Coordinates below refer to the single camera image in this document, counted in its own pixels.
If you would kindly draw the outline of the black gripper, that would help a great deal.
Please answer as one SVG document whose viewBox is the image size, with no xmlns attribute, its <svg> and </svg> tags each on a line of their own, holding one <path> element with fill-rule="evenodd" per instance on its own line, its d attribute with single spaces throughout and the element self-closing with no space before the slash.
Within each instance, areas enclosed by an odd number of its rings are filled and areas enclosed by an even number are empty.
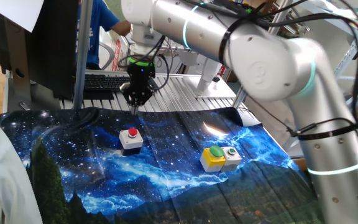
<svg viewBox="0 0 358 224">
<path fill-rule="evenodd" d="M 127 67 L 129 81 L 120 86 L 120 92 L 129 105 L 132 115 L 145 110 L 145 102 L 153 95 L 154 90 L 149 87 L 151 77 L 155 76 L 155 67 L 151 63 L 132 63 Z"/>
</svg>

